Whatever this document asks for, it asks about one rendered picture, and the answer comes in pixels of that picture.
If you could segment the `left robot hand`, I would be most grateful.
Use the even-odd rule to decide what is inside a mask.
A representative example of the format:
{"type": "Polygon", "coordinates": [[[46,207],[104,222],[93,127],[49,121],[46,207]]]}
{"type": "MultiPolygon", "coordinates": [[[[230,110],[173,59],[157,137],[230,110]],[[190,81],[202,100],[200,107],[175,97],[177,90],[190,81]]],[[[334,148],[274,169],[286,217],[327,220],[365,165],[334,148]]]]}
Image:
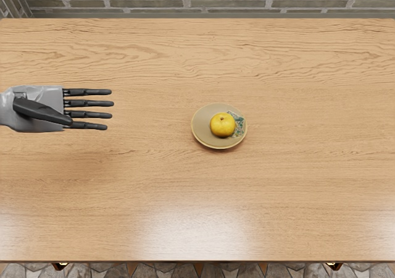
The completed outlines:
{"type": "Polygon", "coordinates": [[[64,88],[59,85],[19,85],[0,93],[0,126],[16,132],[44,133],[70,129],[106,130],[104,124],[86,119],[110,119],[108,112],[87,111],[87,107],[111,107],[112,101],[83,99],[110,95],[111,90],[64,88]]]}

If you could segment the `tan patterned plate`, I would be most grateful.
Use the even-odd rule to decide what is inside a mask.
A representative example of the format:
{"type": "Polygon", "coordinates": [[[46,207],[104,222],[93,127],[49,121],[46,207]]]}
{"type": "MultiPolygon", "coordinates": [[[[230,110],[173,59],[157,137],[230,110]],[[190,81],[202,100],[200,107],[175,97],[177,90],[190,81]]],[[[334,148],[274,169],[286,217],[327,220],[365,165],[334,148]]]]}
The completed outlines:
{"type": "Polygon", "coordinates": [[[246,137],[247,122],[241,111],[234,106],[225,103],[212,103],[201,107],[194,113],[191,120],[191,130],[195,139],[202,145],[216,150],[225,150],[238,145],[246,137]],[[209,125],[211,118],[220,112],[232,115],[236,124],[235,131],[226,138],[214,135],[209,125]]]}

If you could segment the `yellow round fruit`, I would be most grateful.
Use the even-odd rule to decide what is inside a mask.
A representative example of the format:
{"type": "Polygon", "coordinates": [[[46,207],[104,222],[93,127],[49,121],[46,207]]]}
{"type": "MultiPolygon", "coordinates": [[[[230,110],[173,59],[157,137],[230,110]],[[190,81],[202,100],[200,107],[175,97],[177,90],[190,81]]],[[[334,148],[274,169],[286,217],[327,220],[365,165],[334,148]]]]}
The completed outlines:
{"type": "Polygon", "coordinates": [[[234,117],[227,112],[214,115],[209,123],[210,131],[219,138],[230,137],[236,128],[234,117]]]}

